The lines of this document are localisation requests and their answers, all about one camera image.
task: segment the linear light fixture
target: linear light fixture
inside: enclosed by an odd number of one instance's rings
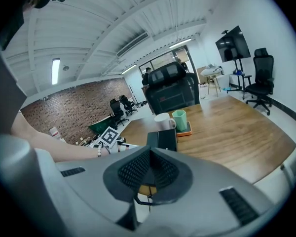
[[[125,70],[124,72],[122,72],[122,74],[126,73],[127,71],[129,71],[130,69],[132,69],[135,66],[137,66],[137,64],[134,64],[133,66],[131,66],[130,68],[128,68],[127,70]]]
[[[58,70],[60,65],[60,59],[53,59],[53,64],[51,67],[51,83],[52,85],[58,82]]]
[[[181,42],[179,42],[179,43],[176,43],[176,44],[170,46],[169,48],[175,47],[175,46],[177,46],[177,45],[181,45],[182,43],[188,42],[188,41],[190,41],[190,40],[192,40],[192,39],[191,39],[191,38],[186,39],[186,40],[184,40],[184,41],[181,41]]]

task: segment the orange tray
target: orange tray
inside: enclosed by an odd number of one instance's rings
[[[184,131],[178,131],[176,130],[177,137],[182,137],[182,136],[189,136],[192,134],[192,126],[189,121],[187,121],[187,128]]]

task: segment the black office chair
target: black office chair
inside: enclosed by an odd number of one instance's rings
[[[122,123],[122,125],[124,126],[123,121],[127,121],[129,119],[122,118],[122,116],[124,115],[124,112],[120,108],[119,101],[117,101],[115,99],[110,100],[110,107],[114,113],[113,120],[114,120],[115,124],[119,125],[120,123]]]
[[[146,97],[154,113],[160,114],[199,104],[198,80],[178,63],[169,63],[152,71]]]
[[[266,106],[272,106],[269,99],[267,99],[268,94],[273,94],[274,88],[274,78],[272,78],[274,58],[272,55],[268,55],[266,48],[259,48],[255,50],[255,56],[253,62],[256,68],[256,83],[251,84],[250,77],[249,86],[246,87],[246,91],[257,96],[256,100],[247,100],[248,102],[256,103],[253,108],[258,105],[262,105],[267,110],[267,115],[270,115],[270,110]]]
[[[125,95],[120,96],[119,100],[124,105],[127,116],[128,116],[128,114],[131,115],[134,111],[138,112],[138,110],[135,107],[135,103],[129,102],[128,98]]]

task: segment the television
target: television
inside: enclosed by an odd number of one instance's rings
[[[251,57],[240,27],[237,26],[216,42],[222,62]]]

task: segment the wooden tabletop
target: wooden tabletop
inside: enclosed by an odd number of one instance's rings
[[[192,135],[178,138],[178,152],[220,163],[250,183],[276,169],[296,147],[276,124],[230,96],[183,110]],[[147,134],[157,131],[153,119],[131,121],[121,136],[127,143],[146,145]]]

